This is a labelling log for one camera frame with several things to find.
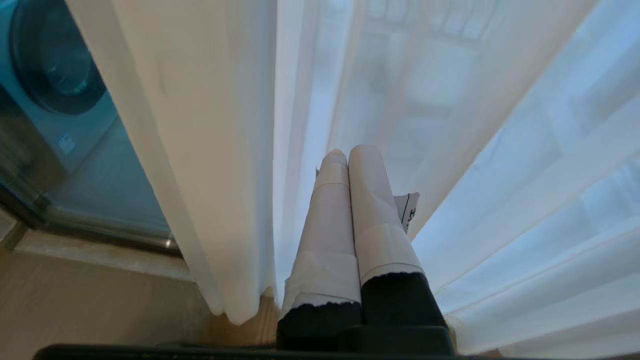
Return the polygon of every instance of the floor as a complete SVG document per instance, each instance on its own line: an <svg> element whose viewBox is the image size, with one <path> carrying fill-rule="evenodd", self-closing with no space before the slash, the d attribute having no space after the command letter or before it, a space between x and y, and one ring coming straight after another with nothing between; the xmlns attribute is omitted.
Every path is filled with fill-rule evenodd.
<svg viewBox="0 0 640 360"><path fill-rule="evenodd" d="M238 327L211 315L193 282L0 249L0 359L54 343L270 344L277 319L270 298Z"/></svg>

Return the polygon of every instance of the washing machine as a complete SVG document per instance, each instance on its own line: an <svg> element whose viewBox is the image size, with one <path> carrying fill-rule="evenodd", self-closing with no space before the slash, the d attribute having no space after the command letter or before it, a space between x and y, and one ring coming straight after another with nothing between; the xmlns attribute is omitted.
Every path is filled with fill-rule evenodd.
<svg viewBox="0 0 640 360"><path fill-rule="evenodd" d="M0 85L68 174L118 116L64 0L0 0Z"/></svg>

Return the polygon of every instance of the white curtain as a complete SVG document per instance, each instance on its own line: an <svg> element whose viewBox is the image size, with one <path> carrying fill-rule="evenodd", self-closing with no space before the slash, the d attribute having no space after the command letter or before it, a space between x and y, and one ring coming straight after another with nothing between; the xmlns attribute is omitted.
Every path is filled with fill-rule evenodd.
<svg viewBox="0 0 640 360"><path fill-rule="evenodd" d="M639 1L67 3L214 313L282 301L371 143L460 352L640 351Z"/></svg>
<svg viewBox="0 0 640 360"><path fill-rule="evenodd" d="M280 0L276 294L315 169L371 143L464 354L640 351L640 2Z"/></svg>

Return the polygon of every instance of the glass door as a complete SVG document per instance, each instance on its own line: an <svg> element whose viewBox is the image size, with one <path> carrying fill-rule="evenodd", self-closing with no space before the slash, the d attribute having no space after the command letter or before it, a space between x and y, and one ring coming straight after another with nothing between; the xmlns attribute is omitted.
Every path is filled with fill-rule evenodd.
<svg viewBox="0 0 640 360"><path fill-rule="evenodd" d="M31 227L179 254L64 0L1 1L0 46L3 207Z"/></svg>

